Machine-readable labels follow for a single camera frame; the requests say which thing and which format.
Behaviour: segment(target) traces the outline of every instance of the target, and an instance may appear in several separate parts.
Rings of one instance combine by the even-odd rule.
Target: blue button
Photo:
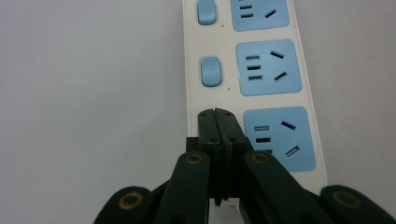
[[[217,19],[215,0],[199,0],[198,22],[201,25],[211,25],[215,23]]]
[[[206,87],[217,87],[221,83],[221,68],[218,57],[201,60],[202,83]]]

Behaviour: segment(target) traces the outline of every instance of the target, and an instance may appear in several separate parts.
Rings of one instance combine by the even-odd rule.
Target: gray surface
[[[396,217],[396,2],[295,6],[329,184]],[[169,178],[187,132],[182,29],[179,0],[0,2],[0,223],[92,223],[118,189]]]

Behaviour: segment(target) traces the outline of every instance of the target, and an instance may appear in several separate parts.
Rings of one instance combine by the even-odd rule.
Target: brass screw
[[[266,163],[270,160],[267,156],[261,153],[254,154],[252,158],[257,163]]]
[[[361,200],[355,195],[338,190],[332,195],[336,202],[340,203],[341,205],[348,207],[348,208],[358,208],[361,206]]]
[[[199,163],[201,163],[202,160],[203,160],[202,157],[196,153],[191,154],[186,158],[186,161],[189,164],[199,164]]]
[[[137,191],[124,194],[119,200],[119,207],[123,210],[131,210],[143,202],[143,196]]]

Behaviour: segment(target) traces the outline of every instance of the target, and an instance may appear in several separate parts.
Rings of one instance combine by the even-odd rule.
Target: power strip body
[[[292,0],[286,0],[286,6],[288,11],[289,24],[285,23],[285,15],[282,14],[282,22],[280,27],[276,28],[247,28],[246,31],[237,31],[239,28],[234,27],[235,22],[235,4],[234,0],[225,1],[218,0],[213,1],[215,6],[215,17],[211,17],[211,24],[202,25],[198,22],[199,18],[199,8],[197,0],[183,0],[183,15],[184,15],[184,44],[185,44],[185,66],[186,66],[186,84],[187,84],[187,99],[188,99],[188,127],[189,136],[197,136],[198,134],[198,122],[197,115],[208,108],[222,108],[233,112],[243,129],[246,129],[247,125],[251,126],[254,120],[251,118],[244,118],[249,116],[249,111],[260,111],[267,109],[281,109],[286,108],[302,108],[306,114],[306,120],[308,124],[306,129],[310,133],[310,141],[312,144],[312,153],[310,154],[310,165],[306,166],[302,170],[294,169],[291,170],[291,175],[303,186],[303,188],[308,189],[316,194],[326,186],[327,176],[323,160],[323,154],[318,134],[318,125],[316,121],[315,110],[313,107],[313,101],[311,96],[311,90],[309,86],[308,74],[306,71],[304,54],[302,49],[302,44],[299,36],[297,20],[295,17],[294,5]],[[239,9],[246,9],[247,12],[251,8],[249,5],[238,5]],[[274,11],[269,10],[266,15],[272,16]],[[241,18],[248,17],[249,14],[236,15]],[[293,54],[295,54],[296,65],[298,66],[298,75],[295,78],[295,85],[300,85],[294,88],[292,91],[276,91],[274,92],[261,92],[260,85],[258,91],[253,91],[253,93],[244,94],[241,83],[249,81],[259,81],[260,76],[247,76],[244,78],[244,72],[241,72],[241,66],[244,63],[241,62],[242,59],[238,59],[238,55],[241,53],[237,51],[237,46],[246,43],[272,43],[274,41],[287,41],[294,45]],[[247,61],[257,59],[256,56],[247,56],[245,59]],[[219,77],[215,78],[215,82],[209,80],[208,83],[213,83],[206,85],[203,81],[203,70],[206,59],[213,58],[219,59]],[[266,68],[263,66],[253,67],[250,70],[262,69],[263,72],[267,72]],[[295,69],[288,70],[289,75],[295,73]],[[256,131],[269,131],[267,126],[258,126]],[[248,135],[250,141],[259,141],[259,138],[251,138]],[[263,145],[270,144],[270,137],[263,138]],[[290,150],[286,150],[283,154],[292,158],[294,155],[300,153],[298,150],[300,148],[292,147]]]

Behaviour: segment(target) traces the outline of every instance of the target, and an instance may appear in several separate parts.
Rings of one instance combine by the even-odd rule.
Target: blue outlet panel
[[[241,93],[245,96],[302,89],[296,51],[290,39],[238,44],[236,59]]]
[[[308,116],[301,106],[248,110],[245,135],[255,150],[272,153],[289,172],[316,167]]]
[[[231,0],[233,28],[251,31],[288,26],[286,0]]]

